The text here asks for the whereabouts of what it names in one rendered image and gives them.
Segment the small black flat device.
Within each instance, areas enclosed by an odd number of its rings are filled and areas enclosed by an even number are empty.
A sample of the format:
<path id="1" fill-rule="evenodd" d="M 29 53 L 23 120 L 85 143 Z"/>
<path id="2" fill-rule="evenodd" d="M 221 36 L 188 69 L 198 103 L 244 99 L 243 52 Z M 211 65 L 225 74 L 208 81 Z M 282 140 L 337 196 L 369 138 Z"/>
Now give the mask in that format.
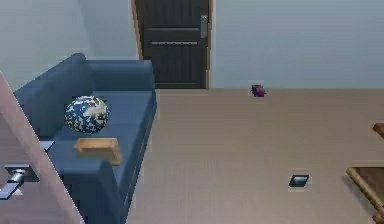
<path id="1" fill-rule="evenodd" d="M 289 181 L 290 187 L 305 187 L 309 179 L 308 175 L 293 175 Z"/>

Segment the blue sofa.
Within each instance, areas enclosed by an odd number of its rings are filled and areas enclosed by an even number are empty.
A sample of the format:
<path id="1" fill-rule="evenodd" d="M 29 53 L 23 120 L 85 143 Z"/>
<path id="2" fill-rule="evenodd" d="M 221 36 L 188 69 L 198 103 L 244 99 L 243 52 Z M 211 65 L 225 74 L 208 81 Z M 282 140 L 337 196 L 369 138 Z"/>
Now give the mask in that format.
<path id="1" fill-rule="evenodd" d="M 75 53 L 14 95 L 37 137 L 54 143 L 48 156 L 85 224 L 125 224 L 157 109 L 152 63 L 88 60 Z M 94 136 L 118 140 L 118 166 L 75 153 L 85 135 L 64 123 L 64 111 L 89 95 L 108 106 L 107 125 Z"/>

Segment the dark panelled room door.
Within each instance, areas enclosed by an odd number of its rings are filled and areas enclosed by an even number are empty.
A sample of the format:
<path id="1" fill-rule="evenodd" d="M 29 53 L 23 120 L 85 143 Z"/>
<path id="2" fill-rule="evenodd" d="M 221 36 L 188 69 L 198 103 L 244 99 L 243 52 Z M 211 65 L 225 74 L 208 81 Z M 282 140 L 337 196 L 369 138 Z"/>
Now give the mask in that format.
<path id="1" fill-rule="evenodd" d="M 164 89 L 207 87 L 208 35 L 200 17 L 210 0 L 135 0 L 142 55 L 152 62 L 155 84 Z"/>

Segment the tan open box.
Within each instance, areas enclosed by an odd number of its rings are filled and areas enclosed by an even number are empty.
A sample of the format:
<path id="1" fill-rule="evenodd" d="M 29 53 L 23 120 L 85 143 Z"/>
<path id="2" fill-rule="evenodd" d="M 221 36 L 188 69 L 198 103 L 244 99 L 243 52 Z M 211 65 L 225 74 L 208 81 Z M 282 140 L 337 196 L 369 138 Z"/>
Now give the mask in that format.
<path id="1" fill-rule="evenodd" d="M 116 138 L 79 138 L 74 144 L 79 157 L 98 157 L 106 159 L 112 166 L 118 166 L 122 153 Z"/>

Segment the purple and red small object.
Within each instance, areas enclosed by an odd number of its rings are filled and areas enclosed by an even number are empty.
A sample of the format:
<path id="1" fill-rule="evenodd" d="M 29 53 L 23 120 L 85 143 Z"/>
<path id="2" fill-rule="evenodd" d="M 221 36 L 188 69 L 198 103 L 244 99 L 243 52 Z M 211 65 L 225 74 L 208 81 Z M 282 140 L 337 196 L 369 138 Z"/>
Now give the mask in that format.
<path id="1" fill-rule="evenodd" d="M 254 97 L 264 97 L 266 95 L 264 87 L 260 84 L 253 85 L 251 87 L 251 92 Z"/>

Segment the pinkish brown room door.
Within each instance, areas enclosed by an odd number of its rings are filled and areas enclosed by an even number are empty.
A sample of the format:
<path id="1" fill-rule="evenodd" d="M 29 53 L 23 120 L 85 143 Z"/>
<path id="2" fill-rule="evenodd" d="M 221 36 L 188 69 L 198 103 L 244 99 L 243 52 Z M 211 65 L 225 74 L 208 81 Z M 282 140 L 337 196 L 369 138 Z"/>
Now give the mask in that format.
<path id="1" fill-rule="evenodd" d="M 25 182 L 0 200 L 0 224 L 85 224 L 0 73 L 0 188 L 9 178 L 8 164 L 31 165 L 39 182 Z"/>

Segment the blue and white ball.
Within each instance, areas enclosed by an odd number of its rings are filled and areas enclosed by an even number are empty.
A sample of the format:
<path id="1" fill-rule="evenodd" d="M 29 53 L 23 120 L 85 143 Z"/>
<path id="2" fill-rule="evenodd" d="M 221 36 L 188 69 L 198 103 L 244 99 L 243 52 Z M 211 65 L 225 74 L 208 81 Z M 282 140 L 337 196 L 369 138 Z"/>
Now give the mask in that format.
<path id="1" fill-rule="evenodd" d="M 64 120 L 76 132 L 94 134 L 107 125 L 109 108 L 96 96 L 80 96 L 66 107 Z"/>

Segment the brown wooden furniture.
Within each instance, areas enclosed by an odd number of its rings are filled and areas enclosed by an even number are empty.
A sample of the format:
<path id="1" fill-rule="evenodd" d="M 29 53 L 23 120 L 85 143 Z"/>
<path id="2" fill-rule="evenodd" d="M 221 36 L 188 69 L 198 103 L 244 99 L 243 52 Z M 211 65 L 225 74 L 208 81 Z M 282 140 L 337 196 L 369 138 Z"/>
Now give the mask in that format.
<path id="1" fill-rule="evenodd" d="M 384 158 L 355 160 L 346 174 L 375 209 L 373 221 L 384 224 Z"/>

